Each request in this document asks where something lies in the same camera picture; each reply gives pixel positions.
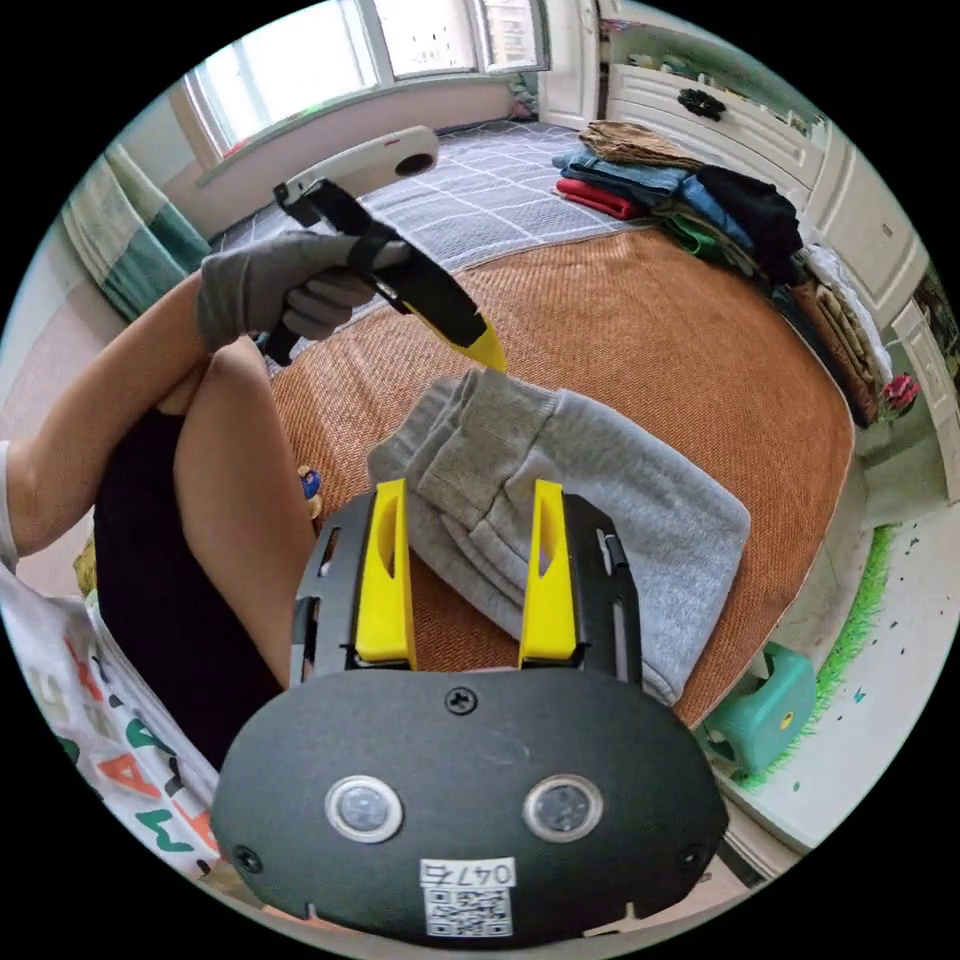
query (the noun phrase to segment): number label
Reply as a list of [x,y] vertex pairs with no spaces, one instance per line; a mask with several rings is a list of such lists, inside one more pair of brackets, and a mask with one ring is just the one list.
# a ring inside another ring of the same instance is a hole
[[517,885],[513,857],[497,860],[421,860],[420,886],[453,890],[504,889]]

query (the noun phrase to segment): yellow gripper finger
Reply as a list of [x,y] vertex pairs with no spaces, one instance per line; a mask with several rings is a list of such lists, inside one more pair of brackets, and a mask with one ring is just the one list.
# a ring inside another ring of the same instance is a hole
[[377,485],[357,610],[357,654],[367,663],[406,660],[417,669],[407,542],[407,488]]
[[563,487],[538,480],[534,491],[530,569],[523,605],[520,666],[569,660],[577,645]]

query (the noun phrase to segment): sticker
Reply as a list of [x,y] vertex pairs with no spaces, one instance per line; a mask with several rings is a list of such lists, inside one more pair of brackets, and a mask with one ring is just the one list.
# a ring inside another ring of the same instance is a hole
[[420,886],[427,935],[513,935],[510,888],[517,884],[513,857],[497,860],[421,860]]

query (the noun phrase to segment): white wardrobe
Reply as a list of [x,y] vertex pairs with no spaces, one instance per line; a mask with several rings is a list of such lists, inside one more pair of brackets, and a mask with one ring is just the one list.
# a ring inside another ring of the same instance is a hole
[[[948,497],[960,500],[957,393],[913,300],[929,257],[873,166],[801,94],[686,21],[632,0],[545,3],[552,63],[540,77],[541,119],[574,129],[601,117],[642,124],[695,156],[775,184],[841,258],[884,337],[898,340],[906,352],[933,418]],[[601,19],[642,29],[614,29],[602,42]],[[669,51],[708,64],[710,77],[749,99],[708,82],[635,66],[631,54],[641,51]],[[719,121],[680,104],[680,91],[689,88],[724,104]]]

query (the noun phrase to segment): leg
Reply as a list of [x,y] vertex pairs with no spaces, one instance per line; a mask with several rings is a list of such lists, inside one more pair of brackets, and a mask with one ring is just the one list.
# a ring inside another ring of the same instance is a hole
[[296,468],[256,346],[245,338],[221,350],[189,400],[177,503],[190,551],[283,687],[316,542]]

